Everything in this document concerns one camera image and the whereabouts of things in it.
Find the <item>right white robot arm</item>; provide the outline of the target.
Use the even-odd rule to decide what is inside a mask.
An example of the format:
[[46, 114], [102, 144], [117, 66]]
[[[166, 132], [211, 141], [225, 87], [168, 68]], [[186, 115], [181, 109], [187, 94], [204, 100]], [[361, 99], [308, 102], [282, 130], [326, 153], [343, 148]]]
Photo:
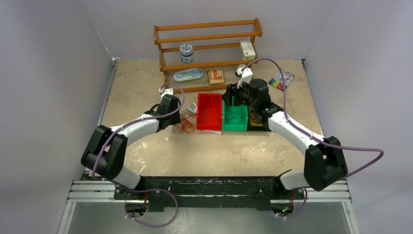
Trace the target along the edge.
[[229, 84], [222, 100], [227, 105], [245, 105], [258, 124], [279, 134], [304, 156], [302, 170], [289, 170], [277, 176], [274, 194], [286, 198], [293, 189], [312, 188], [321, 191], [348, 175], [340, 141], [310, 132], [291, 119], [285, 110], [271, 101], [267, 83], [254, 79], [241, 86]]

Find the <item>green plastic bin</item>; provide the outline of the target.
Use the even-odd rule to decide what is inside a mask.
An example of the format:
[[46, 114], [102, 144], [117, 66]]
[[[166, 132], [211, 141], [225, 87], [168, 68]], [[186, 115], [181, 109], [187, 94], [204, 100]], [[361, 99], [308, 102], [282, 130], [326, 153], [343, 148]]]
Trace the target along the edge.
[[247, 131], [248, 108], [245, 105], [226, 106], [222, 101], [222, 131]]

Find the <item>black plastic bin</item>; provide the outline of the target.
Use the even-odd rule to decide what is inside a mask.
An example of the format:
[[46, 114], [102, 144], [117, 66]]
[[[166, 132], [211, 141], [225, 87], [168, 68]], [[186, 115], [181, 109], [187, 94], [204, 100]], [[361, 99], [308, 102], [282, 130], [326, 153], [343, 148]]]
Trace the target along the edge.
[[274, 105], [248, 105], [248, 131], [270, 132], [269, 120], [277, 112]]

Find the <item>red plastic bin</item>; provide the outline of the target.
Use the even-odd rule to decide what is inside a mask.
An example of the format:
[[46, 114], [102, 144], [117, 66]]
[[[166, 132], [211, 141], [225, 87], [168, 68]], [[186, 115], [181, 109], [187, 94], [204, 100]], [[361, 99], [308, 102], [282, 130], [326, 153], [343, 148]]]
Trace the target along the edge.
[[222, 129], [222, 98], [217, 93], [199, 93], [197, 100], [197, 130]]

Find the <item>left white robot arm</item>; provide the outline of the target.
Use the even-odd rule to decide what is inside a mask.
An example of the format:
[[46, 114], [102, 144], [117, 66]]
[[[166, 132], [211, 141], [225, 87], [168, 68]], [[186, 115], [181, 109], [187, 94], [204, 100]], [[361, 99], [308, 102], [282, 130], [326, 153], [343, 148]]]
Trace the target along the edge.
[[179, 123], [181, 106], [178, 97], [166, 94], [160, 103], [135, 120], [111, 128], [97, 126], [81, 157], [81, 164], [93, 175], [126, 187], [126, 193], [132, 199], [142, 198], [146, 189], [145, 178], [124, 164], [126, 149], [145, 136]]

